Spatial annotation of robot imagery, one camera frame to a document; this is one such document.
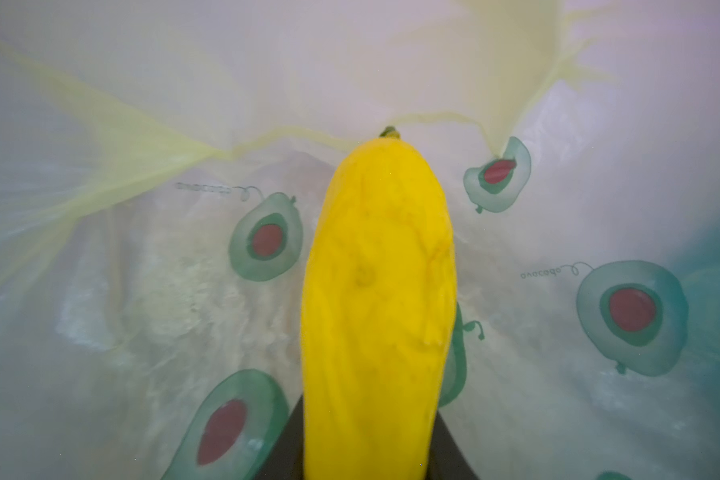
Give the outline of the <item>long yellow squash fruit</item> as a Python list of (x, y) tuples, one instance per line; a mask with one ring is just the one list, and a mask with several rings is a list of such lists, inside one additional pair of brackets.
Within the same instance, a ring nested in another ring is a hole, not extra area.
[(306, 478), (425, 476), (456, 310), (443, 188), (387, 128), (337, 167), (306, 264)]

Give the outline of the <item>yellow plastic bag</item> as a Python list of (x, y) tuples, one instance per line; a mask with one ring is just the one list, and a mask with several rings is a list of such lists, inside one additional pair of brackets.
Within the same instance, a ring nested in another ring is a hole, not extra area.
[(253, 478), (388, 126), (476, 476), (720, 479), (720, 1), (0, 1), (0, 479)]

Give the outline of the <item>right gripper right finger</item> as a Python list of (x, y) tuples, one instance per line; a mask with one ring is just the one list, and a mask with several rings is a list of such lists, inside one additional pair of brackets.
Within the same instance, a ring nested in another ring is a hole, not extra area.
[(478, 480), (440, 413), (434, 422), (425, 479)]

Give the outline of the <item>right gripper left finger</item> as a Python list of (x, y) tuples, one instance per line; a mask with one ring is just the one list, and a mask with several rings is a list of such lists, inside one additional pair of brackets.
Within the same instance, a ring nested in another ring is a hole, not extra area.
[(283, 431), (253, 479), (304, 478), (304, 398), (300, 397)]

